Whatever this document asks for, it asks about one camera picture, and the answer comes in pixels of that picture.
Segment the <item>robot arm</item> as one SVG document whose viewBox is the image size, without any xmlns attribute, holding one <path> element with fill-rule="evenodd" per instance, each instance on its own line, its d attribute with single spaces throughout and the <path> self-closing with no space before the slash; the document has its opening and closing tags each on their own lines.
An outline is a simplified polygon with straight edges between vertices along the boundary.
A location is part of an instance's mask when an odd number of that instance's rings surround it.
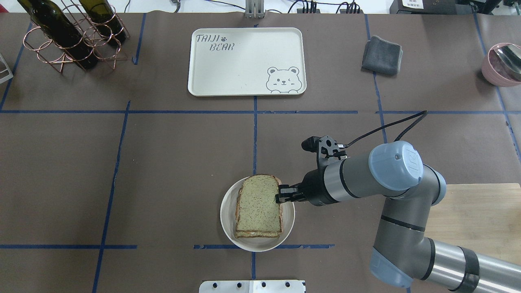
<svg viewBox="0 0 521 293">
<path fill-rule="evenodd" d="M 301 146 L 317 155 L 317 168 L 296 185 L 280 185 L 276 202 L 325 206 L 383 195 L 370 259 L 376 278 L 402 288 L 417 279 L 454 293 L 519 293 L 519 265 L 425 236 L 430 209 L 444 199 L 447 184 L 413 145 L 399 140 L 354 157 L 329 136 Z"/>
</svg>

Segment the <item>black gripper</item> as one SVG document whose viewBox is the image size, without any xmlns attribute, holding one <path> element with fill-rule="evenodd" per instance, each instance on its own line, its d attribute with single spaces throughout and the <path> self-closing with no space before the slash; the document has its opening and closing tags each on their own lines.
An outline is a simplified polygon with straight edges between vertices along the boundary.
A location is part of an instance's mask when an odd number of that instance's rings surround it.
<svg viewBox="0 0 521 293">
<path fill-rule="evenodd" d="M 278 204 L 285 202 L 305 201 L 314 206 L 325 206 L 338 203 L 328 193 L 324 185 L 324 174 L 319 169 L 309 171 L 301 182 L 301 191 L 298 185 L 279 185 L 275 201 Z"/>
</svg>

